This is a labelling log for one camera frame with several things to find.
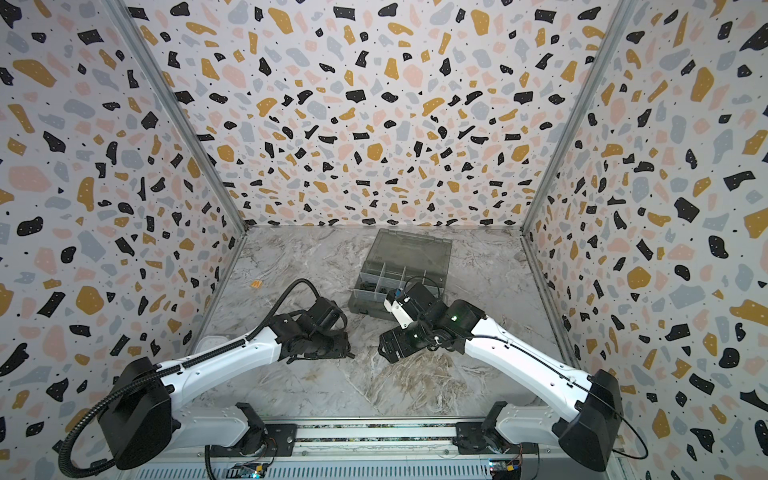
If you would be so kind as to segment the grey plastic compartment organizer box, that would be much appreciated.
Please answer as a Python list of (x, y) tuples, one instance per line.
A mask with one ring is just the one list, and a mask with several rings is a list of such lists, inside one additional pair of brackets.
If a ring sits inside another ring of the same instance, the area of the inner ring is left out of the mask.
[(381, 229), (358, 274), (348, 308), (352, 313), (384, 320), (394, 318), (384, 307), (386, 295), (422, 283), (441, 297), (446, 288), (452, 241), (428, 235)]

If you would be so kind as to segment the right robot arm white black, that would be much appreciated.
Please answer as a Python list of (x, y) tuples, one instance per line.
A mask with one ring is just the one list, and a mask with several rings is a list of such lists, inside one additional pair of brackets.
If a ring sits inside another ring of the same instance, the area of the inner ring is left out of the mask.
[(482, 309), (465, 300), (446, 305), (422, 284), (389, 292), (384, 306), (398, 322), (379, 337), (379, 354), (389, 363), (422, 350), (450, 350), (497, 369), (545, 402), (537, 414), (496, 403), (483, 426), (493, 448), (556, 445), (581, 466), (606, 471), (624, 419), (620, 387), (609, 372), (589, 374), (558, 361)]

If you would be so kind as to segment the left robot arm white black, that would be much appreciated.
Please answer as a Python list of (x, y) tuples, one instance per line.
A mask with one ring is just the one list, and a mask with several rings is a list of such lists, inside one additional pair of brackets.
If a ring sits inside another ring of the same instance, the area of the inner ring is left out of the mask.
[(120, 470), (148, 463), (170, 449), (207, 447), (235, 455), (276, 448), (268, 428), (247, 402), (226, 408), (195, 408), (203, 393), (259, 367), (280, 361), (350, 356), (347, 317), (332, 300), (318, 298), (307, 310), (270, 319), (254, 337), (242, 335), (218, 347), (155, 364), (131, 362), (97, 416)]

